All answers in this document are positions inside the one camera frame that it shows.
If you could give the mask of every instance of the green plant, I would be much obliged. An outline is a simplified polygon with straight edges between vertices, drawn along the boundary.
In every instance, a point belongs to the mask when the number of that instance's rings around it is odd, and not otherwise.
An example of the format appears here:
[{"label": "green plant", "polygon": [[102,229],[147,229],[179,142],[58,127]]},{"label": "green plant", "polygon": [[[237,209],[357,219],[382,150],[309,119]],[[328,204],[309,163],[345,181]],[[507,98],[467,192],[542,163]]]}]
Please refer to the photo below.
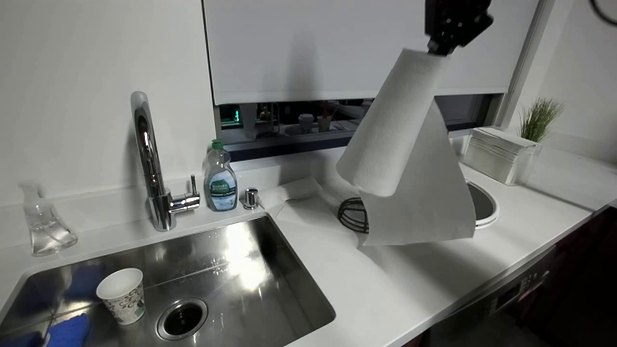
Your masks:
[{"label": "green plant", "polygon": [[538,98],[521,127],[521,136],[540,142],[548,130],[548,125],[561,111],[561,103],[550,98]]}]

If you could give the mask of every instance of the paper cup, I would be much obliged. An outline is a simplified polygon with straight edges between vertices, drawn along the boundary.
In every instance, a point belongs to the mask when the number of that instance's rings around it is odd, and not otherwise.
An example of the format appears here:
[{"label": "paper cup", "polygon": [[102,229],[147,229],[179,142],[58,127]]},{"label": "paper cup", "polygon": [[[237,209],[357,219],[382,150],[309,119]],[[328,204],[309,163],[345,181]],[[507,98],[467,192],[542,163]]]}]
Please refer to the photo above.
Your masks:
[{"label": "paper cup", "polygon": [[97,296],[112,310],[120,325],[137,321],[145,314],[143,271],[124,267],[104,277]]}]

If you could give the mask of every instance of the window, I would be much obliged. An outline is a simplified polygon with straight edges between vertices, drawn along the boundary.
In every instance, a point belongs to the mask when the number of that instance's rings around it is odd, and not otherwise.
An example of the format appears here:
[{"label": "window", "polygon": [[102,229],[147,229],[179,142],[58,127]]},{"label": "window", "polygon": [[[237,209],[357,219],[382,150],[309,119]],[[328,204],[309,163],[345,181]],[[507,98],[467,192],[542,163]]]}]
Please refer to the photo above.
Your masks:
[{"label": "window", "polygon": [[[436,96],[449,130],[490,123],[501,94]],[[368,98],[218,105],[232,159],[345,146],[370,107]]]}]

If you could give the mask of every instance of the plastic bottle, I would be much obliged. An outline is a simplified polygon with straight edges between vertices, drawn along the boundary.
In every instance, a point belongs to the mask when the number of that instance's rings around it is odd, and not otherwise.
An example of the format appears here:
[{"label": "plastic bottle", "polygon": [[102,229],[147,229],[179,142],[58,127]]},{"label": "plastic bottle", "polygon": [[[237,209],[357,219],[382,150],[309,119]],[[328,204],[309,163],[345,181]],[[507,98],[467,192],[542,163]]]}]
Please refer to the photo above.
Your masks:
[{"label": "plastic bottle", "polygon": [[224,142],[214,138],[205,159],[205,198],[210,209],[233,209],[237,204],[237,179],[230,165]]}]

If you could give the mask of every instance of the paper towel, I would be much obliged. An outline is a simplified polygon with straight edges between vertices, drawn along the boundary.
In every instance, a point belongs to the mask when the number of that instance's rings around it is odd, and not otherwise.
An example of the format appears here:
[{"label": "paper towel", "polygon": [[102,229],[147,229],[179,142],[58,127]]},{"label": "paper towel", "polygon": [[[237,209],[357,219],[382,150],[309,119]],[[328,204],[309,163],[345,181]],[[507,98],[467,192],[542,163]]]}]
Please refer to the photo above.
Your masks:
[{"label": "paper towel", "polygon": [[447,59],[403,49],[338,171],[368,211],[363,244],[471,236],[474,206],[434,90]]}]

